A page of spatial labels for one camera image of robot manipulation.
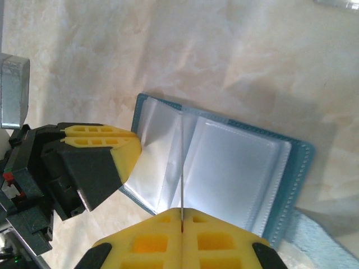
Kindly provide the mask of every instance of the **yellow foam pad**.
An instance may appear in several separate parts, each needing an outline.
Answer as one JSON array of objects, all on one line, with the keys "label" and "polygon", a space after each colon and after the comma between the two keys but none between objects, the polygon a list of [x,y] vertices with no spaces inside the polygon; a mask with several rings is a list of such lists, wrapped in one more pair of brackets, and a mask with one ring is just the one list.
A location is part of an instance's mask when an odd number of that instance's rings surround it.
[{"label": "yellow foam pad", "polygon": [[112,245],[102,269],[262,268],[252,244],[265,239],[189,208],[184,227],[173,208],[96,242]]},{"label": "yellow foam pad", "polygon": [[87,126],[73,125],[65,128],[67,137],[136,137],[133,132],[116,128],[109,125],[103,126]]},{"label": "yellow foam pad", "polygon": [[61,140],[73,147],[122,147],[133,141],[139,141],[137,137],[65,137]]},{"label": "yellow foam pad", "polygon": [[128,138],[127,143],[110,150],[122,184],[125,184],[130,177],[130,174],[140,157],[141,151],[141,142],[137,137],[130,137]]}]

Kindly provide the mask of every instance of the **beige marble countertop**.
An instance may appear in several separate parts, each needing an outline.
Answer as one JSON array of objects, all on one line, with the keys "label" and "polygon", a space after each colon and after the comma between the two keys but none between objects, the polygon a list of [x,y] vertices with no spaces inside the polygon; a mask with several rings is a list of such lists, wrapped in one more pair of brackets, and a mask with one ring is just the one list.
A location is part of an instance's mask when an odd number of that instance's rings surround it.
[{"label": "beige marble countertop", "polygon": [[[297,203],[359,256],[359,15],[311,0],[6,1],[2,51],[31,59],[32,127],[130,129],[146,91],[313,143]],[[52,268],[149,215],[120,192],[55,218]],[[291,268],[312,263],[288,243]]]}]

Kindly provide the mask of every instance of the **black plastic part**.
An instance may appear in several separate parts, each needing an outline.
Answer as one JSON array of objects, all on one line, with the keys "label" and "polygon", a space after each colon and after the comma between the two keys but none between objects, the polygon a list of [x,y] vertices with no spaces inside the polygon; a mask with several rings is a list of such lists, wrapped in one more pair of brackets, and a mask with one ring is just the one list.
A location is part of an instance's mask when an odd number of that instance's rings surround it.
[{"label": "black plastic part", "polygon": [[[64,129],[93,123],[59,123],[13,132],[12,147],[0,161],[0,220],[36,255],[52,249],[53,211],[62,220],[96,208],[121,186],[111,148],[78,149],[61,142]],[[13,184],[20,195],[1,190]]]},{"label": "black plastic part", "polygon": [[22,139],[26,136],[27,132],[30,130],[30,126],[24,124],[21,129],[16,129],[12,132],[9,139],[9,143],[12,148],[21,144]]},{"label": "black plastic part", "polygon": [[58,190],[56,199],[61,200],[66,191],[70,193],[75,187],[82,203],[91,211],[118,190],[122,183],[110,150],[110,147],[76,148],[59,141],[48,143],[43,148],[42,160],[52,182],[62,180],[68,184],[62,192]]},{"label": "black plastic part", "polygon": [[60,122],[59,124],[57,124],[57,128],[60,130],[64,130],[65,128],[71,127],[74,125],[103,126],[103,124],[99,124],[99,123]]},{"label": "black plastic part", "polygon": [[262,243],[253,243],[252,247],[263,269],[288,269],[273,248]]},{"label": "black plastic part", "polygon": [[13,254],[10,254],[10,253],[5,253],[5,254],[1,253],[1,254],[0,254],[0,259],[2,259],[2,260],[4,260],[4,259],[11,259],[11,258],[13,258],[13,257],[14,257]]},{"label": "black plastic part", "polygon": [[0,263],[0,269],[40,269],[34,261],[27,261],[24,257],[12,257]]},{"label": "black plastic part", "polygon": [[111,249],[110,243],[102,243],[94,248],[90,248],[76,265],[75,269],[101,269]]}]

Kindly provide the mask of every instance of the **marble surface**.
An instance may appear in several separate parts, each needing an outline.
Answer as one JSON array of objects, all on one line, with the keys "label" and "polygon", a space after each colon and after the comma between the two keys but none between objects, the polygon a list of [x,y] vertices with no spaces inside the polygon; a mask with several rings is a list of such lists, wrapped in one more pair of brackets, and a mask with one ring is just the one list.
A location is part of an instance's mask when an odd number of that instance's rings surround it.
[{"label": "marble surface", "polygon": [[[149,92],[313,143],[297,206],[359,256],[359,15],[310,0],[6,1],[2,51],[31,60],[32,127],[129,129]],[[55,218],[52,268],[149,215],[117,192]],[[284,242],[291,268],[312,268]]]}]

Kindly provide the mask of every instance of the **red component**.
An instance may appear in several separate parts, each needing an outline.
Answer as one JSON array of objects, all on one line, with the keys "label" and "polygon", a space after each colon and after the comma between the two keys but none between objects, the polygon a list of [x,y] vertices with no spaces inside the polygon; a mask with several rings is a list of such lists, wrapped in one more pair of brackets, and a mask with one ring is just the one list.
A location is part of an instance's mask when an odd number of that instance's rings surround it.
[{"label": "red component", "polygon": [[20,192],[20,195],[17,195],[18,198],[26,198],[26,194],[24,191]]},{"label": "red component", "polygon": [[12,172],[3,173],[2,176],[8,183],[11,183],[14,180]]}]

